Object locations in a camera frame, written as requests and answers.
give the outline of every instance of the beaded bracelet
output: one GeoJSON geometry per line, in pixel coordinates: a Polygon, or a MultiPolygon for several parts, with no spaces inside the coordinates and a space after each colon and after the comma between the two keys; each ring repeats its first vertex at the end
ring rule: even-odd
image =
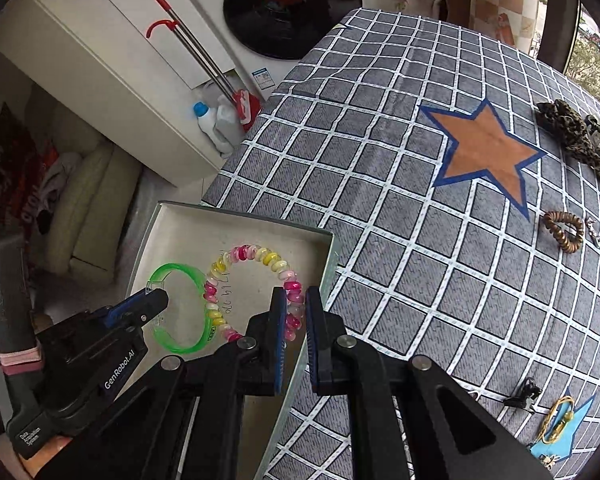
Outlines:
{"type": "Polygon", "coordinates": [[[584,226],[582,220],[572,213],[566,211],[547,211],[542,216],[544,225],[554,236],[560,248],[567,254],[573,254],[577,251],[584,241],[584,226]],[[575,227],[576,235],[572,236],[563,231],[557,224],[562,222],[575,227]]]}
{"type": "Polygon", "coordinates": [[[292,270],[286,260],[283,260],[280,255],[274,251],[270,251],[265,247],[258,245],[243,245],[234,247],[218,258],[217,261],[211,264],[209,272],[206,274],[206,282],[204,284],[205,292],[202,298],[205,303],[205,314],[212,320],[212,324],[217,327],[219,333],[229,343],[240,339],[242,334],[229,325],[218,308],[218,280],[222,280],[222,276],[228,272],[229,267],[237,262],[246,260],[256,260],[262,262],[264,266],[269,267],[278,275],[280,281],[284,282],[283,286],[286,290],[286,298],[288,305],[286,308],[286,328],[285,340],[293,341],[296,338],[296,331],[302,326],[302,316],[304,316],[304,294],[302,293],[302,284],[298,282],[297,275],[292,270]]]}

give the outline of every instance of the orange star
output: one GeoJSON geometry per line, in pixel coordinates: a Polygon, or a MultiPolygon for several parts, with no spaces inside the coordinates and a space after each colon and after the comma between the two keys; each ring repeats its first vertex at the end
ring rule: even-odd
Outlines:
{"type": "Polygon", "coordinates": [[[471,115],[424,106],[420,109],[451,141],[433,185],[485,176],[528,219],[520,170],[546,152],[510,134],[487,99],[471,115]]]}

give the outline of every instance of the wooden bead bracelet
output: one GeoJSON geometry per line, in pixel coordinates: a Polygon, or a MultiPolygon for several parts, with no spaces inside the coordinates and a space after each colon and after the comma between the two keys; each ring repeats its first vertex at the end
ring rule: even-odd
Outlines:
{"type": "Polygon", "coordinates": [[[547,211],[542,216],[542,220],[565,253],[573,254],[581,247],[584,241],[584,224],[576,215],[566,211],[547,211]],[[573,226],[576,229],[576,235],[564,232],[557,224],[558,222],[573,226]]]}

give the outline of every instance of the blue shape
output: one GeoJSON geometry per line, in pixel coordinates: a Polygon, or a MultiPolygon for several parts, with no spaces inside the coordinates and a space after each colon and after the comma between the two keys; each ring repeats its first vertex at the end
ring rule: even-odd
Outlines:
{"type": "Polygon", "coordinates": [[[209,107],[205,105],[202,101],[198,101],[193,105],[193,113],[195,113],[196,117],[202,117],[209,111],[209,107]]]}
{"type": "Polygon", "coordinates": [[[473,180],[474,178],[480,178],[480,177],[484,176],[484,177],[488,178],[491,181],[491,183],[493,183],[493,185],[496,186],[500,190],[500,192],[506,198],[508,198],[509,201],[514,206],[516,206],[516,208],[525,216],[525,218],[527,220],[530,220],[529,219],[529,209],[526,206],[525,179],[522,177],[521,170],[522,170],[522,168],[524,168],[525,166],[528,166],[532,162],[535,162],[539,158],[544,157],[546,155],[546,151],[542,150],[542,149],[538,148],[537,146],[535,146],[534,144],[526,142],[526,140],[521,139],[520,137],[510,133],[507,130],[507,128],[505,127],[504,123],[502,122],[502,119],[496,113],[495,108],[493,107],[493,105],[491,104],[491,102],[488,99],[484,99],[480,103],[480,105],[476,108],[475,112],[470,115],[467,115],[463,112],[450,112],[449,110],[438,110],[437,108],[431,108],[428,106],[421,106],[420,110],[422,110],[424,112],[424,114],[429,118],[429,120],[432,121],[449,138],[449,141],[451,143],[451,146],[446,150],[445,158],[442,161],[442,167],[440,168],[440,171],[438,172],[438,176],[436,177],[435,181],[433,182],[433,186],[434,187],[446,186],[446,184],[454,184],[456,182],[463,182],[465,180],[473,180]],[[520,144],[524,144],[525,146],[528,146],[531,149],[536,151],[535,155],[532,155],[529,158],[527,158],[527,159],[523,160],[522,162],[519,162],[515,165],[516,173],[518,174],[518,177],[520,179],[520,189],[522,190],[522,203],[518,203],[518,201],[512,197],[511,193],[509,193],[509,191],[493,175],[493,173],[491,173],[491,171],[489,171],[487,169],[473,171],[471,173],[465,173],[462,175],[452,176],[452,177],[448,177],[448,178],[445,177],[446,170],[447,170],[449,164],[451,163],[451,161],[453,160],[454,155],[456,154],[456,149],[458,148],[460,143],[458,142],[458,140],[453,136],[453,134],[450,131],[448,131],[442,124],[440,124],[440,122],[438,122],[436,120],[436,118],[432,114],[435,113],[435,114],[440,114],[440,115],[448,115],[448,116],[452,116],[452,117],[458,117],[458,118],[466,119],[466,120],[475,120],[475,118],[478,115],[480,115],[480,113],[487,106],[491,108],[493,115],[496,117],[496,119],[498,120],[498,123],[500,124],[500,127],[502,128],[502,132],[507,137],[510,137],[511,139],[516,140],[520,144]]]}
{"type": "Polygon", "coordinates": [[[109,310],[107,313],[107,317],[102,321],[104,326],[107,328],[112,328],[117,322],[120,321],[122,315],[127,312],[130,308],[135,306],[137,301],[141,301],[146,295],[146,291],[144,288],[142,290],[138,290],[132,296],[126,298],[126,300],[120,301],[115,307],[109,310]]]}
{"type": "MultiPolygon", "coordinates": [[[[568,388],[565,395],[571,395],[568,388]]],[[[581,404],[577,410],[574,410],[573,419],[570,420],[564,427],[560,439],[558,439],[557,442],[554,442],[553,444],[545,444],[542,442],[542,440],[539,440],[531,446],[531,454],[536,458],[540,458],[541,455],[557,455],[560,458],[556,462],[561,462],[562,460],[566,460],[568,457],[570,457],[571,453],[573,452],[573,440],[575,438],[576,431],[578,431],[580,424],[587,416],[587,413],[589,413],[589,409],[593,404],[595,397],[596,395],[593,394],[586,402],[581,404]]],[[[548,436],[553,431],[554,427],[560,420],[562,420],[562,417],[568,409],[568,404],[560,405],[558,412],[554,416],[554,420],[552,420],[551,424],[549,424],[549,428],[544,436],[548,436]]]]}

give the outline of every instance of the tree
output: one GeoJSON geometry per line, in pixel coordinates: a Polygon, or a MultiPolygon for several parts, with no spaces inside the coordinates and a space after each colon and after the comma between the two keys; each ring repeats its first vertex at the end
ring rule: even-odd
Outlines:
{"type": "Polygon", "coordinates": [[[580,34],[576,38],[566,76],[600,101],[600,51],[580,34]]]}

